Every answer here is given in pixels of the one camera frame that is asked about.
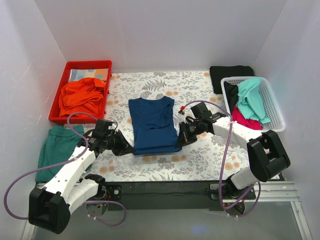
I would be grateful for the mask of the dark blue t shirt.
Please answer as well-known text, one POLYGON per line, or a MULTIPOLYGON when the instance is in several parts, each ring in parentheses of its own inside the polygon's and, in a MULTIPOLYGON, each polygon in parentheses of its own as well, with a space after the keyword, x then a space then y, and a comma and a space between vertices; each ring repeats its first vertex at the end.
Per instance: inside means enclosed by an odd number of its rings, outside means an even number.
POLYGON ((134 134, 135 156, 175 153, 178 140, 173 120, 175 100, 164 96, 156 100, 130 99, 128 107, 134 134))

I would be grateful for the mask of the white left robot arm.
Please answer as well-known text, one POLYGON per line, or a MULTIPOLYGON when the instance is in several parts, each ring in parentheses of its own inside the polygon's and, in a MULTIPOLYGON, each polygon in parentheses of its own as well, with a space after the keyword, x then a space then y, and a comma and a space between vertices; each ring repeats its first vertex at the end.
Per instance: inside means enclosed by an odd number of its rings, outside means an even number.
POLYGON ((67 227, 72 213, 82 204, 105 212, 109 204, 123 207, 122 187, 108 185, 98 174, 82 175, 105 150, 115 156, 132 154, 135 149, 125 139, 116 122, 98 120, 81 136, 68 162, 43 187, 29 195, 28 222, 55 234, 67 227))

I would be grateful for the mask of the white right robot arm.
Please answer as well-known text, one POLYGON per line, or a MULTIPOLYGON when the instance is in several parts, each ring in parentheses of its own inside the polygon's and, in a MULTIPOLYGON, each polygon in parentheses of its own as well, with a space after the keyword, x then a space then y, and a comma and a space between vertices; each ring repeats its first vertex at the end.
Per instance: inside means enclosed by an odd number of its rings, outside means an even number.
POLYGON ((287 152, 273 130, 261 132, 231 121, 221 112, 212 113, 204 102, 191 107, 193 116, 179 123, 175 147, 182 148, 197 141, 202 133, 225 137, 248 154, 249 166, 222 181, 215 195, 237 199, 257 182, 267 182, 291 165, 287 152))

